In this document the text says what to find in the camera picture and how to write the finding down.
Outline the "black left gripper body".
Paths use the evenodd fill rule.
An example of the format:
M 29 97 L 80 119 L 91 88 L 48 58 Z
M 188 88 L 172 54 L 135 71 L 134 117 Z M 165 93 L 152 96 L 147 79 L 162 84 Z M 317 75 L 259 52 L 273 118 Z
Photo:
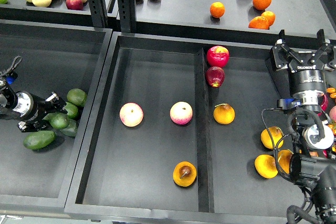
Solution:
M 18 91 L 16 96 L 17 103 L 13 110 L 20 113 L 18 128 L 21 132 L 49 129 L 47 116 L 56 112 L 67 114 L 66 102 L 54 92 L 46 100 L 26 91 Z

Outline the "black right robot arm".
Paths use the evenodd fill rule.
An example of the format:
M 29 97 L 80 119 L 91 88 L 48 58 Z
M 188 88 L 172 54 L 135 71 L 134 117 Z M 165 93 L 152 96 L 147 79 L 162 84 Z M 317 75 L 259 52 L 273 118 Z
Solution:
M 287 71 L 289 97 L 279 99 L 275 109 L 287 116 L 293 154 L 289 168 L 280 165 L 278 143 L 273 143 L 275 168 L 282 178 L 297 185 L 302 206 L 287 208 L 287 223 L 335 223 L 335 152 L 331 118 L 322 106 L 327 84 L 324 73 L 335 70 L 335 46 L 317 32 L 318 49 L 295 51 L 281 30 L 267 59 L 270 74 Z

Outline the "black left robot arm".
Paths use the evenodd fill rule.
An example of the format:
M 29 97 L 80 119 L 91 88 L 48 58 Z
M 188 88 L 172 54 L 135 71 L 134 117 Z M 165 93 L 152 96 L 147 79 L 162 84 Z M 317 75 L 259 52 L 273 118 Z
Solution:
M 1 71 L 1 115 L 18 120 L 21 132 L 37 132 L 49 126 L 47 116 L 59 112 L 67 114 L 66 102 L 56 93 L 43 99 L 27 91 L 14 91 L 11 84 L 17 78 L 16 67 L 22 61 L 16 56 L 8 69 Z

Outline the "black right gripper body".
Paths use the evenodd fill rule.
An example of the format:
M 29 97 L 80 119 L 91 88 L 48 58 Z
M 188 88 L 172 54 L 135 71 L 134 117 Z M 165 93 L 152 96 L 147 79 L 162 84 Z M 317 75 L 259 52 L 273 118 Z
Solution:
M 326 92 L 325 71 L 335 70 L 335 46 L 324 41 L 313 51 L 294 51 L 278 40 L 270 51 L 274 71 L 288 73 L 289 94 L 293 98 L 321 97 Z

